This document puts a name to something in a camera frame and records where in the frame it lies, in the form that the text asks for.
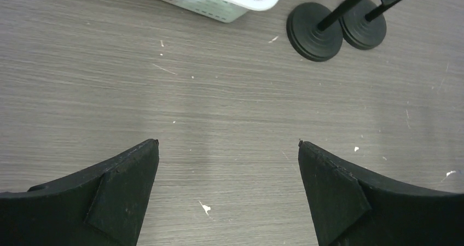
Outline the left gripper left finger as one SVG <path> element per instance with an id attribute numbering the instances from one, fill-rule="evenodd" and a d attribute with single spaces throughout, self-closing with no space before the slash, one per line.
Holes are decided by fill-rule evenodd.
<path id="1" fill-rule="evenodd" d="M 159 164 L 148 139 L 25 192 L 1 193 L 1 245 L 136 245 Z"/>

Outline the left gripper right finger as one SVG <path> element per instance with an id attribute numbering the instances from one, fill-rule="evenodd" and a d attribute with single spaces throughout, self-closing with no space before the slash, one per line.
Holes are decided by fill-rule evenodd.
<path id="1" fill-rule="evenodd" d="M 319 245 L 463 245 L 463 194 L 394 180 L 300 141 Z"/>

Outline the black mic stand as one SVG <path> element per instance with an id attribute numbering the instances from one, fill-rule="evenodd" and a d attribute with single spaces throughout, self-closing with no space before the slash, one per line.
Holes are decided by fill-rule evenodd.
<path id="1" fill-rule="evenodd" d="M 354 48 L 370 50 L 380 45 L 387 31 L 385 11 L 402 0 L 359 0 L 340 19 L 344 39 Z"/>
<path id="2" fill-rule="evenodd" d="M 286 21 L 286 33 L 292 47 L 310 61 L 330 60 L 346 41 L 339 19 L 358 1 L 344 0 L 334 10 L 315 2 L 296 6 Z"/>

